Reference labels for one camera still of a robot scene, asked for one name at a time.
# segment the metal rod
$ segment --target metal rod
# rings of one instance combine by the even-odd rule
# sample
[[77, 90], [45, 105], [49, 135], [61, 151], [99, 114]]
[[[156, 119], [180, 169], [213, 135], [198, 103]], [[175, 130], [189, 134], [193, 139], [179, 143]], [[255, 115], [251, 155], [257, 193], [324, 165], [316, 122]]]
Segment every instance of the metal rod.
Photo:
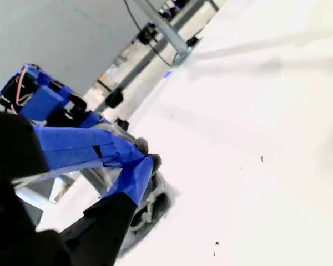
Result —
[[220, 8], [217, 6], [217, 4], [215, 3], [215, 1], [213, 0], [207, 0], [209, 1], [210, 5], [213, 7], [213, 9], [217, 12], [218, 10], [220, 10]]
[[102, 87], [104, 87], [108, 92], [112, 92], [112, 89], [110, 89], [109, 87], [107, 87], [101, 80], [98, 79], [97, 81]]
[[138, 7], [147, 15], [150, 20], [157, 25], [162, 35], [167, 41], [175, 48], [178, 54], [183, 57], [189, 49], [186, 42], [180, 37], [180, 35], [173, 29], [168, 22], [154, 9], [148, 0], [135, 0]]

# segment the floor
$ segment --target floor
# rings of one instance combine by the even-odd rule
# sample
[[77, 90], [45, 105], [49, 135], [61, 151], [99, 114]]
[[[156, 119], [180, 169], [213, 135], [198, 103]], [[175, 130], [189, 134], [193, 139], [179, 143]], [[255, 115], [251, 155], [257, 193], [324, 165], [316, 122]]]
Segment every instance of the floor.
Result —
[[[215, 0], [215, 3], [219, 7], [225, 2], [226, 0]], [[214, 15], [215, 11], [209, 3], [205, 3], [195, 16], [185, 24], [179, 34], [185, 40], [192, 37], [195, 33], [203, 29]], [[108, 71], [108, 74], [113, 78], [113, 80], [110, 79], [108, 85], [112, 86], [121, 81], [129, 69], [133, 68], [149, 49], [149, 47], [137, 43], [129, 51], [126, 51], [124, 55], [128, 58], [128, 61], [123, 63], [118, 69]], [[171, 63], [175, 56], [175, 49], [168, 44], [160, 55]], [[124, 101], [116, 109], [106, 109], [103, 113], [105, 118], [114, 121], [118, 116], [129, 120], [133, 112], [136, 111], [169, 70], [170, 68], [160, 58], [155, 57], [124, 90]], [[88, 103], [88, 107], [94, 109], [104, 100], [105, 96], [106, 94], [100, 89], [91, 88], [84, 95], [84, 99]], [[83, 210], [98, 200], [99, 194], [82, 176], [78, 177], [77, 173], [74, 173], [74, 179], [77, 181], [73, 185], [73, 188], [65, 193], [64, 197], [59, 200], [59, 204], [53, 209], [43, 212], [41, 222], [38, 224], [36, 230], [55, 229], [60, 232], [78, 220], [82, 216]], [[72, 206], [71, 203], [76, 201], [79, 201], [79, 205]], [[67, 215], [67, 206], [69, 206], [69, 215]]]
[[228, 0], [202, 35], [130, 98], [179, 196], [117, 265], [333, 265], [333, 0]]

